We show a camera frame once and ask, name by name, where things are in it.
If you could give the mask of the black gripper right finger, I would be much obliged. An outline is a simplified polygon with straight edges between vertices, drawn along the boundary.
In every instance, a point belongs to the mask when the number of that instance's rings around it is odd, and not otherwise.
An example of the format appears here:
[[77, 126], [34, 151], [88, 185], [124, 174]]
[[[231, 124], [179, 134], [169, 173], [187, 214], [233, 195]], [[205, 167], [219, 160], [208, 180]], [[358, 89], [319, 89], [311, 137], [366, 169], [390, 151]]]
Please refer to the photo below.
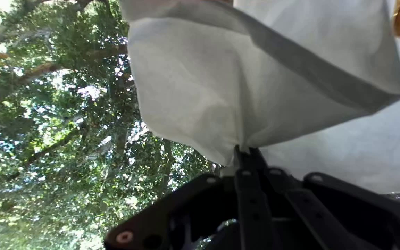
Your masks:
[[280, 169], [269, 169], [258, 149], [248, 155], [269, 212], [269, 241], [277, 250], [359, 250], [359, 242], [308, 189]]

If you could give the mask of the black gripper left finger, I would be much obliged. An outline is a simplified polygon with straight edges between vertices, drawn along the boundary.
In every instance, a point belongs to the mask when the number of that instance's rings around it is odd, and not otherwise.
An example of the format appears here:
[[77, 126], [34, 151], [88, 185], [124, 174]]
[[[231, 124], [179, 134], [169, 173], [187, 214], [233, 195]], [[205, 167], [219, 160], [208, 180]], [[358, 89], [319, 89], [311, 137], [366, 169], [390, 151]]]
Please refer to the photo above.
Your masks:
[[234, 191], [241, 250], [277, 250], [269, 202], [263, 189], [266, 164], [256, 149], [234, 148]]

